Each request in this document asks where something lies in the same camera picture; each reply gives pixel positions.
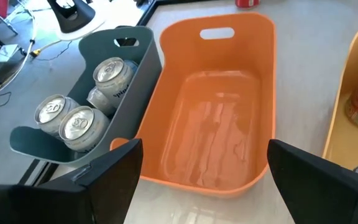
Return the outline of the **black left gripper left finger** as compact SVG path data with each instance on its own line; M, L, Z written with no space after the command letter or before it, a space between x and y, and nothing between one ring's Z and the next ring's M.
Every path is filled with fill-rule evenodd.
M123 224L142 159L133 139L42 185L0 185L0 224Z

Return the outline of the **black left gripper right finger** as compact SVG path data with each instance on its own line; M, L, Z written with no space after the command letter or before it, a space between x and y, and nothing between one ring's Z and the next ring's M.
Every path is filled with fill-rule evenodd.
M358 173L278 139L267 160L295 224L358 224Z

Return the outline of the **white lemon seltzer can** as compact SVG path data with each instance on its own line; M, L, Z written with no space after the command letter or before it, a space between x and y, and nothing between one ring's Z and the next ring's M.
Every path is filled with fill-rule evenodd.
M111 57L102 61L93 72L96 87L118 108L137 71L138 65L131 60Z

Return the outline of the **yellow plastic bin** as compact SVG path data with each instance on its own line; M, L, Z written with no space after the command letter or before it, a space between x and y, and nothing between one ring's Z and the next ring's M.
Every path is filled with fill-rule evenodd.
M333 115L322 158L347 169L358 166L358 126L345 114L346 101L358 86L358 32L355 34L347 55L336 94Z

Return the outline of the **blue-grey plastic bin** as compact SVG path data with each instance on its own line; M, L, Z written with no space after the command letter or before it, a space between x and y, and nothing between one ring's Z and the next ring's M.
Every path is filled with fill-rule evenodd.
M135 136L162 69L154 33L142 26L101 30L82 38L78 46L86 67L68 97L80 105L88 105L86 98L95 86L92 74L103 60L120 57L138 65L102 139L89 153L79 154L41 129L18 126L9 138L12 151L41 161L81 167L107 153L114 139Z

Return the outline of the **orange plastic bin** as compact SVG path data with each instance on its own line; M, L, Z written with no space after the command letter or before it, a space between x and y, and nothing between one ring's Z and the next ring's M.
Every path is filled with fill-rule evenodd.
M185 19L159 38L164 66L136 138L142 180L232 198L268 169L275 24L257 12Z

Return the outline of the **silver black floor box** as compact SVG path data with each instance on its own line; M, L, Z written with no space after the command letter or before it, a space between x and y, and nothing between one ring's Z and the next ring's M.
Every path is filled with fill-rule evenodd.
M19 68L19 64L23 62L26 55L27 52L17 44L0 47L0 84Z

